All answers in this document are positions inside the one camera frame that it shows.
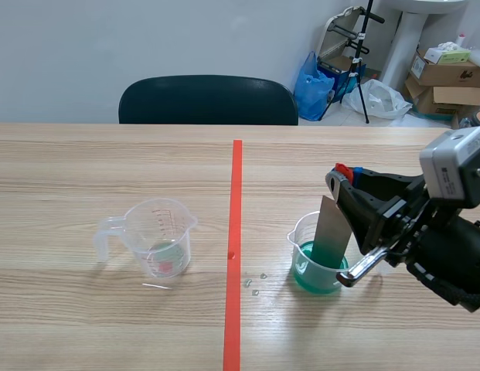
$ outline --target chair backrest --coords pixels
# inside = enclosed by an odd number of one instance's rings
[[[290,91],[269,80],[170,76],[138,81],[123,94],[121,124],[298,125]]]

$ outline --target wooden table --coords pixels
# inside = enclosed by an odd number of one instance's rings
[[[289,273],[286,233],[329,194],[336,161],[416,175],[440,133],[0,124],[0,370],[221,370],[233,139],[252,280],[243,370],[480,370],[480,310],[451,307],[404,267],[325,297]],[[162,196],[199,218],[173,290],[142,286],[155,282],[117,240],[98,265],[91,240],[99,220]],[[465,215],[480,219],[480,207]]]

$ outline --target white wall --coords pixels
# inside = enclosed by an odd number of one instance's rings
[[[420,39],[420,48],[455,41],[460,33],[466,35],[465,46],[480,47],[480,0],[469,0],[466,6],[451,14],[430,15]]]
[[[0,0],[0,121],[117,122],[126,87],[214,73],[289,88],[351,0]]]
[[[351,3],[366,7],[368,0],[352,0]],[[380,25],[373,21],[369,22],[364,45],[370,48],[370,54],[363,56],[363,60],[368,67],[382,70],[396,32],[400,12],[386,6],[385,0],[375,0],[373,4],[373,13],[385,18],[386,23]],[[362,28],[362,20],[363,17],[356,25],[357,31]],[[420,48],[428,49],[446,41],[455,41],[460,33],[467,36],[465,46],[480,48],[480,0],[469,0],[465,7],[455,13],[430,15],[420,39]]]

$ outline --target tripod stand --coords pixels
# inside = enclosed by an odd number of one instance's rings
[[[339,100],[339,103],[342,103],[343,97],[346,95],[346,91],[348,90],[348,85],[349,81],[351,80],[352,77],[356,77],[356,84],[358,86],[358,90],[360,92],[360,99],[362,100],[362,105],[363,105],[363,112],[365,113],[365,120],[366,123],[369,124],[369,115],[366,113],[366,106],[365,106],[365,100],[363,99],[363,93],[362,93],[362,77],[361,77],[361,70],[362,70],[362,49],[365,49],[363,47],[363,40],[365,40],[365,35],[366,35],[366,28],[369,24],[369,19],[373,19],[374,21],[377,21],[378,23],[384,23],[385,20],[380,18],[378,15],[372,14],[372,6],[373,6],[373,0],[369,0],[369,4],[367,5],[367,9],[363,10],[362,13],[365,15],[365,18],[363,20],[363,26],[362,26],[362,31],[359,32],[356,35],[356,39],[358,40],[358,43],[356,45],[356,52],[355,56],[353,57],[353,61],[351,64],[351,68],[349,70],[349,73],[346,76],[345,82],[341,85],[339,88],[339,91],[337,91],[334,95],[334,97],[337,97],[340,93],[341,90],[344,88],[344,91],[342,93],[341,99]],[[353,32],[345,30],[341,27],[335,27],[332,31],[339,33],[340,35],[347,36],[353,34]],[[353,44],[354,42],[352,41],[352,38],[349,37],[349,44]],[[335,99],[331,99],[327,107],[325,108],[324,112],[322,113],[322,116],[318,119],[319,121],[325,116],[329,108],[332,106],[332,104],[335,102]]]

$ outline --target plastic measuring cup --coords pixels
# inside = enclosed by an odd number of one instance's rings
[[[134,254],[145,273],[173,277],[190,262],[189,230],[197,218],[174,199],[151,199],[131,208],[124,216],[99,224],[94,246],[99,261],[109,258],[107,238],[117,236]]]
[[[355,243],[349,243],[339,269],[324,267],[310,259],[317,228],[319,211],[303,216],[290,233],[288,241],[293,245],[294,279],[305,290],[314,294],[330,294],[341,288],[336,279],[338,272],[346,272],[362,256]]]

